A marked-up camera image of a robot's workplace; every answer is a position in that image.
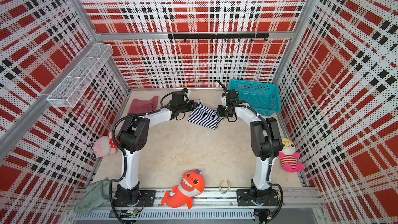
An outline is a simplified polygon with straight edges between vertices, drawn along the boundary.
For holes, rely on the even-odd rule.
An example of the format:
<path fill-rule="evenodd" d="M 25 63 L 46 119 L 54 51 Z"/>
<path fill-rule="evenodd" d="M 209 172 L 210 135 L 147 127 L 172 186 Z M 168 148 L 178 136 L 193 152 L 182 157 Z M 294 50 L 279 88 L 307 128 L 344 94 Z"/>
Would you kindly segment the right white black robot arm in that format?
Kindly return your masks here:
<path fill-rule="evenodd" d="M 283 148 L 277 120 L 262 117 L 246 101 L 238 98 L 236 90 L 227 89 L 219 80 L 217 83 L 224 91 L 221 96 L 222 103 L 217 107 L 217 115 L 224 118 L 239 118 L 249 125 L 251 149 L 256 156 L 256 169 L 251 187 L 248 193 L 241 191 L 238 203 L 282 206 L 282 187 L 271 182 L 274 163 Z"/>

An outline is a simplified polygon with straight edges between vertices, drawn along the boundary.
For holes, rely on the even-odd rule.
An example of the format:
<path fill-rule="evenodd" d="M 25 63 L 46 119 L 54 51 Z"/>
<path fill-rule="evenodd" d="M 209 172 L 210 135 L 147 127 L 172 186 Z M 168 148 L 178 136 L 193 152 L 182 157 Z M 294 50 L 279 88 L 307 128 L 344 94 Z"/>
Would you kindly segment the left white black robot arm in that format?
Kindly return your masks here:
<path fill-rule="evenodd" d="M 189 99 L 191 91 L 184 88 L 168 93 L 171 96 L 166 105 L 158 110 L 140 114 L 128 114 L 122 117 L 111 132 L 112 139 L 122 152 L 122 174 L 118 179 L 112 179 L 110 186 L 117 183 L 114 196 L 110 196 L 112 206 L 136 206 L 144 203 L 140 194 L 138 166 L 140 154 L 148 139 L 149 129 L 154 125 L 176 119 L 181 113 L 192 112 L 197 106 L 194 100 Z"/>

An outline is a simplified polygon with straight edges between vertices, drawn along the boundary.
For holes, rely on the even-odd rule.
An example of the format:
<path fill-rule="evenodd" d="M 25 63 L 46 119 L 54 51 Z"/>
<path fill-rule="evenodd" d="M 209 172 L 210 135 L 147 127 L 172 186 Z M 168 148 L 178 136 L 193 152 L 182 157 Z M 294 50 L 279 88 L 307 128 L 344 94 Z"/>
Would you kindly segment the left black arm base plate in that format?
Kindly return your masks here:
<path fill-rule="evenodd" d="M 152 207 L 155 200 L 155 190 L 139 190 L 137 195 L 137 201 L 126 200 L 120 194 L 116 193 L 114 197 L 115 207 Z"/>

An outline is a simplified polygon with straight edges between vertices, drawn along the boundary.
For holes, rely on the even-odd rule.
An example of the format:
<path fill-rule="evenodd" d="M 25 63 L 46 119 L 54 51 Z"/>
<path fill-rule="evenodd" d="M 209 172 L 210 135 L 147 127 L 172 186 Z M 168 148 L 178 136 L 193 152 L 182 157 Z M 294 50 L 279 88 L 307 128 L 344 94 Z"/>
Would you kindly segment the striped black white tank top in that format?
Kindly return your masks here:
<path fill-rule="evenodd" d="M 212 130 L 218 128 L 219 124 L 223 122 L 224 118 L 217 115 L 217 111 L 203 104 L 203 101 L 195 100 L 197 106 L 191 112 L 188 121 Z"/>

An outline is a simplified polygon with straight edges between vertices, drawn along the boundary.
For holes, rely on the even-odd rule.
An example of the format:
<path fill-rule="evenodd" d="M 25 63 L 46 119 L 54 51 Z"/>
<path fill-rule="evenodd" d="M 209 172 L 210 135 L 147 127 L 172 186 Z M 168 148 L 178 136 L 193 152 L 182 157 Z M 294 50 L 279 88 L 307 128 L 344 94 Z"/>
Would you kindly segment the maroon tank top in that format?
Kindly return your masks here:
<path fill-rule="evenodd" d="M 142 114 L 155 111 L 158 107 L 158 96 L 154 96 L 151 100 L 133 99 L 129 107 L 128 114 Z"/>

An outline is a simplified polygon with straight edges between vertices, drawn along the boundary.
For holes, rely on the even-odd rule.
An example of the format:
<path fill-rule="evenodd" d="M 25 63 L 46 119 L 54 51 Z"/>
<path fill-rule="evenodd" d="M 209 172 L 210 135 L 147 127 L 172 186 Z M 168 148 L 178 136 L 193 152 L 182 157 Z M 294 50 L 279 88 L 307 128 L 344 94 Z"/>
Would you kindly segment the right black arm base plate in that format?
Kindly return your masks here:
<path fill-rule="evenodd" d="M 274 189 L 256 190 L 238 189 L 236 191 L 239 206 L 278 206 L 279 195 Z"/>

